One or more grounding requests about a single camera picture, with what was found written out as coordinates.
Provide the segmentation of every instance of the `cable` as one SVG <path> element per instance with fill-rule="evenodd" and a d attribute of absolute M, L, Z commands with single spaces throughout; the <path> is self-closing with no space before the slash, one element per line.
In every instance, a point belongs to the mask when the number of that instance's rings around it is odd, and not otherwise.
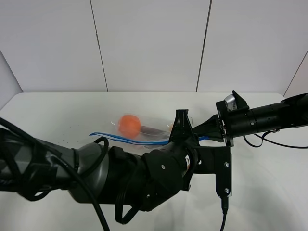
<path fill-rule="evenodd" d="M 104 214 L 101 210 L 100 205 L 98 204 L 95 196 L 89 189 L 89 187 L 85 184 L 84 180 L 81 178 L 80 175 L 78 175 L 75 170 L 62 158 L 54 155 L 53 158 L 57 161 L 57 163 L 73 178 L 77 181 L 77 183 L 81 186 L 81 188 L 84 190 L 84 192 L 87 194 L 89 199 L 92 201 L 93 207 L 97 213 L 97 216 L 102 224 L 102 227 L 105 231 L 110 231 L 106 218 L 104 217 Z"/>
<path fill-rule="evenodd" d="M 305 147 L 305 146 L 302 146 L 302 147 L 301 147 L 301 146 L 290 146 L 290 145 L 286 145 L 286 144 L 282 144 L 282 143 L 277 143 L 277 142 L 274 142 L 274 141 L 270 141 L 270 140 L 268 140 L 268 139 L 265 139 L 265 137 L 266 137 L 268 134 L 270 134 L 270 133 L 276 133 L 277 131 L 279 131 L 279 130 L 267 131 L 267 132 L 265 132 L 262 136 L 259 136 L 259 135 L 257 135 L 257 134 L 254 134 L 255 136 L 257 136 L 257 137 L 259 137 L 259 138 L 261 139 L 261 144 L 260 144 L 260 145 L 254 145 L 254 144 L 250 143 L 250 142 L 247 140 L 247 138 L 246 138 L 245 136 L 243 136 L 243 138 L 244 138 L 244 140 L 245 140 L 245 142 L 246 142 L 247 144 L 249 144 L 250 146 L 252 146 L 252 147 L 254 147 L 254 148 L 259 148 L 259 147 L 261 147 L 262 144 L 263 144 L 263 141 L 267 141 L 267 142 L 276 144 L 276 145 L 278 145 L 278 146 L 286 147 L 286 148 L 308 149 L 308 146 L 307 146 L 307 147 Z"/>
<path fill-rule="evenodd" d="M 221 227 L 220 227 L 220 231 L 224 230 L 225 225 L 226 225 L 226 219 L 227 219 L 227 214 L 224 214 L 223 218 L 222 218 L 222 224 L 221 224 Z"/>
<path fill-rule="evenodd" d="M 123 185 L 121 189 L 119 190 L 119 193 L 115 200 L 116 201 L 115 202 L 115 220 L 123 225 L 129 223 L 140 209 L 140 207 L 138 206 L 132 206 L 132 208 L 123 217 L 123 206 L 125 202 L 126 193 L 130 186 L 130 183 L 134 179 L 134 176 L 136 175 L 139 169 L 139 161 L 135 157 L 133 157 L 133 159 L 136 161 L 137 165 L 135 166 L 132 174 L 130 175 L 126 185 Z"/>
<path fill-rule="evenodd" d="M 134 145 L 166 145 L 168 144 L 169 140 L 160 140 L 160 141 L 137 141 L 137 140 L 132 140 L 123 136 L 118 136 L 118 135 L 113 135 L 109 133 L 104 133 L 104 132 L 93 132 L 89 136 L 100 136 L 100 137 L 106 137 L 107 139 L 110 139 L 112 141 L 117 141 L 117 142 L 123 142 L 123 143 L 129 143 L 129 144 L 134 144 Z M 208 140 L 208 136 L 202 136 L 199 137 L 200 141 L 203 140 Z"/>
<path fill-rule="evenodd" d="M 95 140 L 93 143 L 100 143 L 100 142 L 104 142 L 104 147 L 102 148 L 101 145 L 99 145 L 100 149 L 101 149 L 101 154 L 100 156 L 94 161 L 94 163 L 83 173 L 81 173 L 80 175 L 82 177 L 87 177 L 88 175 L 90 175 L 103 161 L 103 159 L 105 158 L 107 152 L 108 152 L 108 147 L 109 147 L 109 142 L 108 139 L 106 137 L 100 137 L 97 140 Z"/>
<path fill-rule="evenodd" d="M 225 228 L 225 225 L 226 225 L 227 213 L 228 213 L 228 209 L 229 209 L 229 197 L 227 197 L 227 196 L 222 197 L 222 199 L 221 199 L 221 209 L 222 209 L 223 218 L 222 218 L 220 231 L 223 231 L 224 228 Z"/>
<path fill-rule="evenodd" d="M 61 157 L 59 157 L 60 153 L 57 150 L 52 149 L 51 147 L 48 147 L 46 145 L 43 145 L 42 143 L 40 143 L 37 139 L 33 138 L 32 136 L 30 136 L 29 134 L 27 134 L 26 132 L 22 131 L 20 128 L 16 127 L 15 125 L 11 124 L 10 122 L 6 121 L 5 119 L 0 117 L 0 125 L 6 127 L 8 130 L 10 130 L 11 132 L 15 133 L 16 135 L 24 138 L 26 141 L 31 142 L 34 146 L 35 145 L 39 145 L 40 147 L 43 147 L 45 149 L 47 149 L 48 151 L 51 152 L 52 154 L 52 158 L 56 160 L 56 162 L 74 179 L 77 181 L 77 183 L 81 186 L 81 188 L 84 190 L 84 192 L 87 194 L 87 196 L 89 197 L 89 199 L 91 200 L 93 207 L 97 213 L 97 216 L 102 224 L 102 227 L 105 231 L 109 231 L 109 227 L 107 224 L 107 221 L 103 215 L 103 212 L 94 196 L 94 194 L 92 193 L 92 191 L 89 189 L 89 187 L 87 186 L 87 184 L 85 184 L 84 180 L 81 178 L 80 175 L 78 175 L 78 173 L 65 161 L 63 160 Z M 45 197 L 47 194 L 49 193 L 49 191 L 43 192 L 42 194 L 38 195 L 37 197 L 34 197 L 35 199 L 42 199 L 43 197 Z"/>
<path fill-rule="evenodd" d="M 28 135 L 27 133 L 25 133 L 24 131 L 22 131 L 20 128 L 14 126 L 13 124 L 11 124 L 10 122 L 0 118 L 0 125 L 3 125 L 4 127 L 6 127 L 7 129 L 9 129 L 11 132 L 15 133 L 16 135 L 19 135 L 21 137 L 23 137 L 26 140 L 29 140 L 31 142 L 34 142 L 34 153 L 37 152 L 37 144 L 39 143 L 36 139 L 34 139 L 32 136 Z M 0 132 L 0 143 L 4 141 L 4 134 L 1 131 Z M 20 189 L 19 185 L 23 185 L 23 175 L 21 174 L 19 167 L 14 159 L 14 156 L 11 155 L 10 151 L 7 149 L 7 147 L 5 145 L 1 145 L 0 144 L 0 153 L 2 153 L 5 162 L 8 165 L 8 168 L 10 170 L 10 172 L 12 173 L 12 175 L 16 178 L 16 185 L 12 186 L 12 187 L 8 187 L 8 186 L 3 186 L 2 190 L 5 191 L 12 191 L 12 189 L 14 189 L 13 191 L 18 192 L 19 195 L 21 195 L 22 197 L 24 197 L 25 199 L 29 200 L 29 201 L 38 201 L 40 199 L 43 199 L 45 196 L 47 196 L 50 193 L 50 190 L 45 191 L 43 193 L 41 193 L 40 195 L 36 195 L 35 194 L 25 194 L 24 192 L 22 192 L 22 190 Z"/>

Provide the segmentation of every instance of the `white table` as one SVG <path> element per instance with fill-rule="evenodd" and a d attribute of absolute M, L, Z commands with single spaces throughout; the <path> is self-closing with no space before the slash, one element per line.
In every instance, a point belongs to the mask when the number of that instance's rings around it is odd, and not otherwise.
<path fill-rule="evenodd" d="M 21 93 L 1 111 L 34 137 L 79 148 L 105 131 L 104 125 L 122 113 L 173 120 L 177 108 L 189 108 L 194 126 L 216 114 L 215 102 L 228 93 Z M 252 107 L 276 103 L 276 93 L 243 93 Z M 269 138 L 304 146 L 308 128 L 282 130 Z M 260 140 L 249 136 L 253 143 Z M 233 196 L 225 231 L 308 230 L 308 151 L 264 143 L 248 146 L 236 138 L 233 154 Z M 220 143 L 203 141 L 202 145 Z M 189 192 L 179 192 L 152 212 L 139 212 L 128 225 L 114 219 L 114 206 L 102 205 L 114 231 L 218 231 L 222 221 L 214 175 L 194 175 Z M 0 193 L 1 231 L 100 231 L 92 205 L 76 203 L 57 190 L 37 202 L 15 193 Z"/>

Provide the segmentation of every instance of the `black cable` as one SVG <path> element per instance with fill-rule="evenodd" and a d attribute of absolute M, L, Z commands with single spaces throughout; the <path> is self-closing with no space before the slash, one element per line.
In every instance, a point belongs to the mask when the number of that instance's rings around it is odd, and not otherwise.
<path fill-rule="evenodd" d="M 221 199 L 221 209 L 222 209 L 223 218 L 222 218 L 222 224 L 220 227 L 220 231 L 223 231 L 226 225 L 227 213 L 229 209 L 229 198 L 227 196 L 222 197 Z"/>
<path fill-rule="evenodd" d="M 135 175 L 136 175 L 136 173 L 139 169 L 139 161 L 135 157 L 133 157 L 133 159 L 136 161 L 137 166 L 135 166 L 132 174 L 130 175 L 130 177 L 127 181 L 127 183 L 126 184 L 124 183 L 124 185 L 119 190 L 119 193 L 118 193 L 116 200 L 115 200 L 116 201 L 115 202 L 115 220 L 122 225 L 129 223 L 140 209 L 140 206 L 134 205 L 123 217 L 123 206 L 124 206 L 124 202 L 125 202 L 126 193 L 128 191 L 128 188 L 129 188 L 132 180 L 134 179 L 134 177 L 135 177 Z"/>
<path fill-rule="evenodd" d="M 24 135 L 23 132 L 21 129 L 15 127 L 13 124 L 10 124 L 8 121 L 0 118 L 0 124 L 5 126 L 6 128 L 10 129 L 10 127 L 12 126 L 12 130 L 14 131 L 14 133 L 19 133 L 21 135 Z M 45 191 L 43 193 L 41 193 L 40 195 L 35 195 L 35 194 L 24 194 L 22 193 L 21 191 L 21 186 L 23 186 L 23 175 L 21 174 L 20 170 L 19 170 L 19 167 L 14 159 L 14 156 L 11 155 L 10 151 L 7 149 L 7 147 L 5 145 L 1 145 L 1 142 L 4 142 L 4 134 L 3 134 L 3 130 L 0 131 L 0 153 L 2 153 L 3 157 L 4 157 L 4 160 L 5 162 L 7 163 L 8 165 L 8 168 L 9 170 L 11 171 L 12 175 L 16 178 L 16 185 L 14 185 L 13 188 L 15 192 L 18 192 L 18 194 L 20 194 L 22 197 L 24 197 L 25 199 L 29 200 L 29 201 L 38 201 L 40 199 L 43 199 L 45 196 L 47 196 L 49 193 L 50 193 L 50 190 L 49 191 Z M 34 144 L 34 152 L 36 153 L 37 151 L 37 143 Z M 7 186 L 4 186 L 3 189 L 5 191 L 11 191 L 12 190 L 12 187 L 7 187 Z"/>
<path fill-rule="evenodd" d="M 69 182 L 66 182 L 66 183 L 62 183 L 62 184 L 59 184 L 59 185 L 54 185 L 48 189 L 40 189 L 39 192 L 46 192 L 46 191 L 53 191 L 53 190 L 57 190 L 57 189 L 62 189 L 62 190 L 67 190 L 67 184 Z"/>
<path fill-rule="evenodd" d="M 53 158 L 57 161 L 57 163 L 73 178 L 77 181 L 77 183 L 81 186 L 84 192 L 87 194 L 89 199 L 92 201 L 93 207 L 97 213 L 97 216 L 102 224 L 102 227 L 105 231 L 110 231 L 107 221 L 104 217 L 104 214 L 101 210 L 100 205 L 98 204 L 95 196 L 93 195 L 92 191 L 89 187 L 85 184 L 84 180 L 81 178 L 80 175 L 76 173 L 76 171 L 62 158 L 54 155 Z"/>
<path fill-rule="evenodd" d="M 220 231 L 224 230 L 225 225 L 226 225 L 226 219 L 227 219 L 227 214 L 224 214 L 223 218 L 222 218 L 222 224 L 221 224 L 221 227 L 220 227 Z"/>
<path fill-rule="evenodd" d="M 90 175 L 101 164 L 101 162 L 105 158 L 108 152 L 108 147 L 109 147 L 108 139 L 106 137 L 100 137 L 97 140 L 95 140 L 93 143 L 100 143 L 102 141 L 104 142 L 104 147 L 102 148 L 102 146 L 100 145 L 100 149 L 101 149 L 100 156 L 94 161 L 94 163 L 86 171 L 80 174 L 82 177 L 87 177 L 88 175 Z"/>
<path fill-rule="evenodd" d="M 80 175 L 61 157 L 59 157 L 60 153 L 57 150 L 52 149 L 51 147 L 48 147 L 46 145 L 43 145 L 40 143 L 37 139 L 33 138 L 26 132 L 22 131 L 20 128 L 16 127 L 15 125 L 11 124 L 10 122 L 6 121 L 5 119 L 0 117 L 0 125 L 6 127 L 9 129 L 11 132 L 15 133 L 16 135 L 24 138 L 26 141 L 31 142 L 33 145 L 39 145 L 41 147 L 44 147 L 48 151 L 51 152 L 52 157 L 56 160 L 56 162 L 73 178 L 77 181 L 77 183 L 82 187 L 84 192 L 87 194 L 89 199 L 91 200 L 93 207 L 97 213 L 97 216 L 99 217 L 99 220 L 102 224 L 102 227 L 105 231 L 109 231 L 109 227 L 107 224 L 107 221 L 103 215 L 103 212 L 93 195 L 92 191 L 89 189 L 88 185 L 84 182 L 84 180 L 81 178 Z M 50 190 L 47 190 L 46 192 L 43 192 L 42 194 L 38 195 L 37 197 L 42 199 L 44 196 L 46 196 L 49 193 Z"/>
<path fill-rule="evenodd" d="M 257 137 L 259 137 L 259 138 L 261 139 L 261 144 L 260 144 L 260 145 L 254 145 L 254 144 L 250 143 L 250 142 L 247 140 L 247 138 L 246 138 L 245 136 L 243 136 L 243 138 L 244 138 L 244 140 L 245 140 L 245 142 L 246 142 L 247 144 L 249 144 L 250 146 L 252 146 L 252 147 L 254 147 L 254 148 L 259 148 L 259 147 L 261 147 L 262 144 L 263 144 L 263 141 L 267 141 L 267 142 L 276 144 L 276 145 L 278 145 L 278 146 L 286 147 L 286 148 L 308 149 L 308 146 L 307 146 L 307 147 L 305 147 L 305 146 L 302 146 L 302 147 L 301 147 L 301 146 L 290 146 L 290 145 L 286 145 L 286 144 L 282 144 L 282 143 L 277 143 L 277 142 L 274 142 L 274 141 L 270 141 L 270 140 L 268 140 L 268 139 L 265 139 L 265 137 L 266 137 L 268 134 L 270 134 L 270 133 L 275 133 L 275 132 L 277 132 L 277 131 L 279 131 L 279 130 L 267 131 L 267 132 L 265 132 L 262 136 L 259 136 L 259 135 L 257 135 L 257 134 L 254 134 L 255 136 L 257 136 Z"/>

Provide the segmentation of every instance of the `black bracket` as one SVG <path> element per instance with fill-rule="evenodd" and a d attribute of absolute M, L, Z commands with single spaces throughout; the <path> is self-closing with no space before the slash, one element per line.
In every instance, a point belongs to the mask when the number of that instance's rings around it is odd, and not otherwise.
<path fill-rule="evenodd" d="M 208 136 L 209 140 L 224 142 L 218 115 L 213 115 L 206 122 L 194 127 L 192 131 L 197 134 L 198 137 Z"/>
<path fill-rule="evenodd" d="M 178 109 L 173 123 L 169 143 L 173 140 L 185 140 L 194 137 L 198 141 L 198 137 L 193 133 L 191 123 L 188 118 L 188 109 Z"/>
<path fill-rule="evenodd" d="M 235 98 L 237 109 L 233 111 L 228 110 L 226 106 L 226 102 L 224 100 L 216 102 L 216 108 L 218 111 L 219 118 L 221 121 L 224 122 L 224 124 L 222 124 L 222 126 L 224 126 L 224 129 L 222 132 L 224 132 L 225 143 L 227 146 L 233 146 L 233 135 L 232 135 L 232 129 L 230 126 L 231 123 L 230 123 L 229 115 L 237 113 L 239 111 L 249 110 L 249 106 L 247 105 L 246 101 L 238 93 L 236 93 L 235 91 L 232 91 L 232 94 Z"/>
<path fill-rule="evenodd" d="M 200 162 L 195 167 L 196 174 L 215 174 L 216 193 L 219 197 L 231 194 L 231 152 L 230 147 L 195 147 Z"/>

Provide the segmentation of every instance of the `plastic bag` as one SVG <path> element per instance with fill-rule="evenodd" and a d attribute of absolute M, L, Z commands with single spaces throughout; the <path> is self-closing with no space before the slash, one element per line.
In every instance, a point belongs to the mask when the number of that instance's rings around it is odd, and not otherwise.
<path fill-rule="evenodd" d="M 168 143 L 173 121 L 149 116 L 124 114 L 110 121 L 104 131 L 97 131 L 90 135 L 105 136 L 113 141 L 143 146 L 147 149 Z"/>

